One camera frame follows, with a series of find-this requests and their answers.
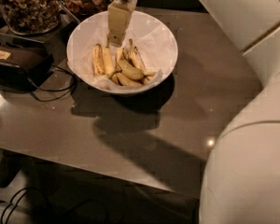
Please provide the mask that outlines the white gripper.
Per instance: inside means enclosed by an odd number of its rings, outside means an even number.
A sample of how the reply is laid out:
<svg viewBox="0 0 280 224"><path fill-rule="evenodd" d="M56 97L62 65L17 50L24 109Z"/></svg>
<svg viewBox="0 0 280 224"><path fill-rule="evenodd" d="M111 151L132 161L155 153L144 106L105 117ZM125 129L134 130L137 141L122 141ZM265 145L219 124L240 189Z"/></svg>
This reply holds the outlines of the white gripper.
<svg viewBox="0 0 280 224"><path fill-rule="evenodd" d="M122 45L136 4L136 0L114 0L108 6L108 35L114 46Z"/></svg>

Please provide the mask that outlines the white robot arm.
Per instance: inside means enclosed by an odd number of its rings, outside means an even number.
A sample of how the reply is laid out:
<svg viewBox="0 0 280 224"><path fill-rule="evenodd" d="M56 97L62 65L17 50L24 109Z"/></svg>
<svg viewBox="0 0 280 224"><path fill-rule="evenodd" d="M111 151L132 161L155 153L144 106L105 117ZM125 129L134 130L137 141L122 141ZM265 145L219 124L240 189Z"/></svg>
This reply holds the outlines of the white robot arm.
<svg viewBox="0 0 280 224"><path fill-rule="evenodd" d="M280 224L280 0L199 1L263 87L208 157L199 224Z"/></svg>

